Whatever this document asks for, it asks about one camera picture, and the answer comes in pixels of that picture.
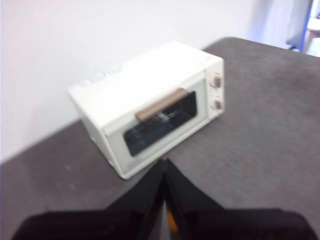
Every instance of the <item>oven door handle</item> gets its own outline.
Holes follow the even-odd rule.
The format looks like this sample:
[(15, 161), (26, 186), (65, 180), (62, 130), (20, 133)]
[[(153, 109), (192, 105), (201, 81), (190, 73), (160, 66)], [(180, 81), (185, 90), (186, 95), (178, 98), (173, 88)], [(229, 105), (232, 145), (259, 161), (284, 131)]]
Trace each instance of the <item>oven door handle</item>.
[(188, 96), (189, 94), (190, 93), (187, 90), (180, 87), (177, 90), (171, 92), (170, 94), (162, 97), (161, 99), (136, 112), (135, 117), (141, 122), (146, 122), (157, 113), (179, 102), (181, 99)]

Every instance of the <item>table surface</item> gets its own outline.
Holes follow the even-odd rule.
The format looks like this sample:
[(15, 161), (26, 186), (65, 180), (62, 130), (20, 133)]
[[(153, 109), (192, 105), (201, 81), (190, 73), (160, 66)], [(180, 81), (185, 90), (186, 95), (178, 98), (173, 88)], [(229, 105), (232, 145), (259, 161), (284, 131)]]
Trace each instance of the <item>table surface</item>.
[[(224, 207), (296, 211), (320, 236), (320, 59), (234, 37), (205, 51), (225, 60), (225, 113), (164, 157)], [(77, 121), (1, 165), (1, 239), (30, 215), (103, 209), (147, 170), (122, 180)]]

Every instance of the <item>white wall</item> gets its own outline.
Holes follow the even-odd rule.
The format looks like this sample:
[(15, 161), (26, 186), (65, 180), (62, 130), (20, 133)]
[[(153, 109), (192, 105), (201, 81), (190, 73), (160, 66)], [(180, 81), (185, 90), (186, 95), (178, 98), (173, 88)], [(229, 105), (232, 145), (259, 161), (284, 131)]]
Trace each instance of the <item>white wall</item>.
[(2, 161), (78, 118), (69, 86), (166, 41), (203, 48), (226, 36), (260, 38), (264, 6), (260, 0), (2, 0)]

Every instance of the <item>oven door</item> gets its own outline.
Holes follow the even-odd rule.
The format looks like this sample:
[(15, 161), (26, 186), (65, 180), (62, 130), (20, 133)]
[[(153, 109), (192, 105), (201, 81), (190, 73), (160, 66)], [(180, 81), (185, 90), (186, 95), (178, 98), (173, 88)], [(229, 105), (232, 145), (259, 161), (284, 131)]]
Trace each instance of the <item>oven door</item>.
[(206, 86), (204, 76), (186, 81), (176, 92), (136, 112), (134, 119), (131, 114), (126, 124), (107, 134), (124, 175), (136, 173), (177, 145), (179, 137), (208, 121)]

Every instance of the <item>black object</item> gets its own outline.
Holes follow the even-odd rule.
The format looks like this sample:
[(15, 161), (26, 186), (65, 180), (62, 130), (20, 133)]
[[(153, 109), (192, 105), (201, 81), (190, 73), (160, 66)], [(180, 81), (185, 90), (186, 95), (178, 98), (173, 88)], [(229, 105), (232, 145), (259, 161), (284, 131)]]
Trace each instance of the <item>black object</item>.
[(148, 238), (166, 201), (183, 239), (317, 240), (306, 219), (280, 209), (224, 209), (170, 160), (158, 162), (105, 210), (50, 212), (26, 219), (13, 240)]

